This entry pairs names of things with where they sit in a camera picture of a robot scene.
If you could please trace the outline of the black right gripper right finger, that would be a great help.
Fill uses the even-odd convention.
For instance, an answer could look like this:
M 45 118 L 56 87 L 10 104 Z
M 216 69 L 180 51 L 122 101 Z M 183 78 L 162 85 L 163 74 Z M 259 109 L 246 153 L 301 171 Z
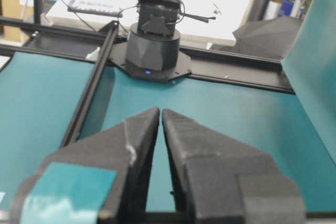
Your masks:
M 162 124 L 175 202 L 195 223 L 304 223 L 297 184 L 266 152 L 170 109 Z

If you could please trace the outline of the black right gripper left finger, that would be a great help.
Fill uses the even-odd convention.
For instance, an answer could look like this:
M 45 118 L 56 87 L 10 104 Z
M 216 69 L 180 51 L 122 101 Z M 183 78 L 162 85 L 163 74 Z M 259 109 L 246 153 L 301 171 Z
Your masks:
M 160 110 L 149 108 L 47 155 L 23 180 L 11 223 L 121 223 L 145 211 Z

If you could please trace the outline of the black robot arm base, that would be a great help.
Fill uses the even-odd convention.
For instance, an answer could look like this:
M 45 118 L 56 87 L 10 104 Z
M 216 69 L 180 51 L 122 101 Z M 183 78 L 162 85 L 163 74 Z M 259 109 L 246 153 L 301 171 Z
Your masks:
M 168 82 L 191 72 L 191 59 L 180 51 L 175 29 L 185 16 L 182 0 L 138 0 L 139 19 L 128 40 L 113 46 L 110 60 L 133 78 Z

